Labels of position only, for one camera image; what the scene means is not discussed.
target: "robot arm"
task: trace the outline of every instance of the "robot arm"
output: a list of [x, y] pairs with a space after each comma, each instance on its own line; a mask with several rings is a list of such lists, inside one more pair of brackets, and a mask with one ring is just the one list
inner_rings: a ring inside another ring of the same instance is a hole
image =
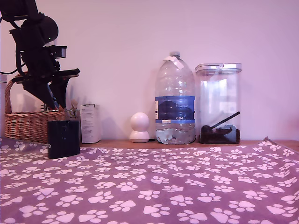
[[[57, 58], [66, 57], [66, 46], [45, 46], [58, 37], [58, 26], [53, 19], [38, 12], [35, 0], [0, 0], [2, 19], [9, 22], [16, 43], [15, 56], [19, 74], [14, 78], [25, 90], [42, 100], [51, 109], [65, 108], [65, 92], [71, 77], [80, 70], [60, 71]], [[21, 27], [15, 21], [25, 20]], [[21, 68], [21, 59], [28, 71]]]

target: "purple blanket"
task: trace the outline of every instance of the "purple blanket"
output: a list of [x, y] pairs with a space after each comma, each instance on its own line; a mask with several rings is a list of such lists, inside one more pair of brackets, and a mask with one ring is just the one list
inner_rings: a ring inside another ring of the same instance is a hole
[[269, 139], [212, 148], [81, 148], [1, 139], [3, 224], [298, 224], [299, 155]]

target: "wicker basket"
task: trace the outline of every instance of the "wicker basket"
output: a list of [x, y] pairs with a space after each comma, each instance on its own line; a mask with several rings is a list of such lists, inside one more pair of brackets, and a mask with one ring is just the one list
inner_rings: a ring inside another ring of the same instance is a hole
[[46, 144], [48, 141], [47, 122], [65, 120], [64, 109], [59, 107], [58, 112], [12, 113], [9, 96], [13, 84], [10, 80], [5, 89], [5, 137]]

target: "basket handle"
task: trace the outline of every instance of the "basket handle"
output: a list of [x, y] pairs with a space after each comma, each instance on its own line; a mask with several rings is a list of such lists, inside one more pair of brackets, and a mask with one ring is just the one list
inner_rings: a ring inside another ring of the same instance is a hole
[[12, 110], [11, 110], [11, 101], [10, 101], [10, 90], [11, 90], [11, 87], [13, 87], [13, 81], [10, 80], [5, 88], [5, 94], [4, 94], [4, 97], [5, 97], [5, 113], [12, 113]]

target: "clear plastic container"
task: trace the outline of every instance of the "clear plastic container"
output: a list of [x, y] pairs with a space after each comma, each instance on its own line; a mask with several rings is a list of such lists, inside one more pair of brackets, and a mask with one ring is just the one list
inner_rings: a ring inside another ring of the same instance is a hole
[[240, 142], [238, 76], [241, 71], [240, 63], [200, 64], [195, 68], [200, 78], [199, 142]]
[[79, 139], [80, 139], [80, 142], [82, 142], [80, 110], [69, 110], [69, 111], [67, 110], [67, 111], [65, 111], [65, 120], [79, 121]]
[[195, 81], [179, 52], [171, 52], [156, 80], [156, 137], [164, 144], [195, 140]]

